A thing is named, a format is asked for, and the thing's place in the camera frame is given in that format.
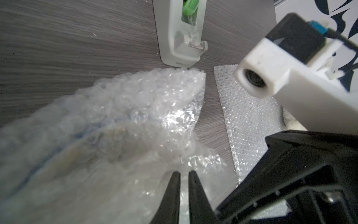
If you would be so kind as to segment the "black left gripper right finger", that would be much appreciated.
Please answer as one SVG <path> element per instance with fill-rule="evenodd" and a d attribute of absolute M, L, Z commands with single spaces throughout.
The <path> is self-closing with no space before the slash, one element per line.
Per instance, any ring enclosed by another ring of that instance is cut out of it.
<path fill-rule="evenodd" d="M 220 223 L 194 170 L 190 171 L 188 176 L 188 199 L 190 224 Z"/>

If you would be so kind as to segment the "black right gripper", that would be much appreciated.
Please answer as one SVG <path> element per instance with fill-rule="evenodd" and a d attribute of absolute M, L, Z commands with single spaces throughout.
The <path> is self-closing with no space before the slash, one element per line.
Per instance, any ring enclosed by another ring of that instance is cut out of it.
<path fill-rule="evenodd" d="M 283 131 L 267 136 L 267 152 L 217 207 L 223 224 L 246 224 L 286 201 L 287 217 L 263 223 L 355 224 L 358 221 L 358 137 Z"/>

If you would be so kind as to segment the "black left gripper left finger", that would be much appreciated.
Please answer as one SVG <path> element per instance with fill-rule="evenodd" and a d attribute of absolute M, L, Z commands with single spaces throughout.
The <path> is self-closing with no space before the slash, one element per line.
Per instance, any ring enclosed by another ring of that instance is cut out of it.
<path fill-rule="evenodd" d="M 178 224 L 180 215 L 180 172 L 172 173 L 166 191 L 150 224 Z"/>

